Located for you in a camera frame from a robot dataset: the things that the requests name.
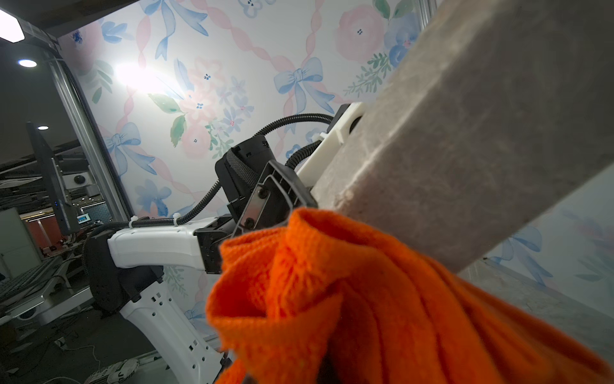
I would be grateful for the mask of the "orange cleaning cloth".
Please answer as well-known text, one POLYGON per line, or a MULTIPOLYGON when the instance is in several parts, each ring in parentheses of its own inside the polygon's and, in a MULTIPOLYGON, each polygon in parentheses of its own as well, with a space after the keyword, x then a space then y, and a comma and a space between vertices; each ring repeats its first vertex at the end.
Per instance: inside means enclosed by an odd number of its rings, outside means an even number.
POLYGON ((610 383, 556 328, 366 224, 302 208, 224 241, 221 383, 610 383))

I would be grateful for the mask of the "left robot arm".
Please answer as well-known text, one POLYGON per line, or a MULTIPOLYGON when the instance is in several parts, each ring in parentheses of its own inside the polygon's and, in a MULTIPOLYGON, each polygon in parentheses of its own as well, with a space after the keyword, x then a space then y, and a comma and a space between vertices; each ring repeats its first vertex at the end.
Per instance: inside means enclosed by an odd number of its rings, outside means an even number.
POLYGON ((279 163, 265 135, 257 134, 216 163, 214 191, 223 191, 229 199, 228 214, 201 220, 195 207, 173 219, 113 222, 86 240, 83 258, 95 302, 137 326, 180 383, 217 382, 230 358, 201 339, 172 299, 164 268, 190 267, 218 275, 224 241, 281 227, 295 209, 315 206, 296 169, 317 148, 311 143, 279 163))

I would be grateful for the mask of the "grey eyeglass case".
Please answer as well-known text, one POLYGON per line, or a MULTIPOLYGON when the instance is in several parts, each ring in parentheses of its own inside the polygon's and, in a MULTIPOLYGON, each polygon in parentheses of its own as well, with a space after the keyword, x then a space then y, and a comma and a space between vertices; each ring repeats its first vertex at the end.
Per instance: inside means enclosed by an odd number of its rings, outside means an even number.
POLYGON ((459 272, 612 162, 612 2, 446 1, 313 196, 459 272))

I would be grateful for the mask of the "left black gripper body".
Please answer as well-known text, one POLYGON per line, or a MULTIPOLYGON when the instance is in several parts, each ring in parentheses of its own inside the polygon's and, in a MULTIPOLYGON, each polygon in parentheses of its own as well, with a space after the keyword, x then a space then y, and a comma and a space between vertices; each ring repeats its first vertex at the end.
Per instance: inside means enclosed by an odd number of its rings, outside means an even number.
POLYGON ((317 208, 318 204, 293 170, 271 160, 238 219, 232 237, 284 227, 291 214, 302 207, 317 208))

